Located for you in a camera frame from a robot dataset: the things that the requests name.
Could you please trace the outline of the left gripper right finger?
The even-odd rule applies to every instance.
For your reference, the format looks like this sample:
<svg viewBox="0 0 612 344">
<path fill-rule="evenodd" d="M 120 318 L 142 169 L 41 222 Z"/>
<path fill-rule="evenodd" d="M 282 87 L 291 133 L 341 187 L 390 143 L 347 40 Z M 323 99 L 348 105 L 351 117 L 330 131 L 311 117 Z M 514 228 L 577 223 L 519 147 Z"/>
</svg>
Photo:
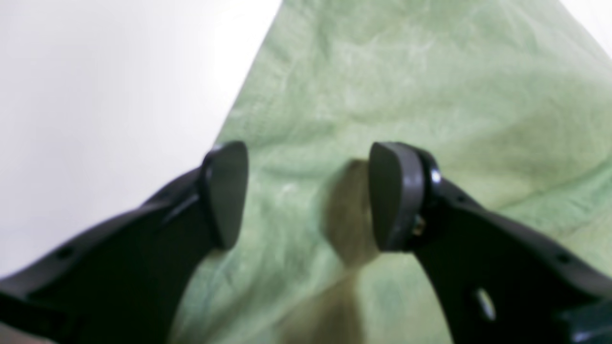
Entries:
<svg viewBox="0 0 612 344">
<path fill-rule="evenodd" d="M 485 209 L 426 150 L 373 143 L 369 197 L 378 249 L 415 255 L 455 344 L 611 342 L 611 279 Z"/>
</svg>

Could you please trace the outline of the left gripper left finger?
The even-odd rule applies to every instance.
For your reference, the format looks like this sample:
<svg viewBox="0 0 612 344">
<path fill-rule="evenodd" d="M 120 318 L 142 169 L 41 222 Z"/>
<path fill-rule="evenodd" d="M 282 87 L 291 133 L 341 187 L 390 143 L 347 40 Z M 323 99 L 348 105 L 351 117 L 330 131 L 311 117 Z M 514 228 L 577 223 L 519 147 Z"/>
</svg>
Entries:
<svg viewBox="0 0 612 344">
<path fill-rule="evenodd" d="M 56 344 L 166 343 L 199 264 L 238 241 L 248 176 L 245 143 L 214 146 L 139 207 L 2 278 L 2 324 Z"/>
</svg>

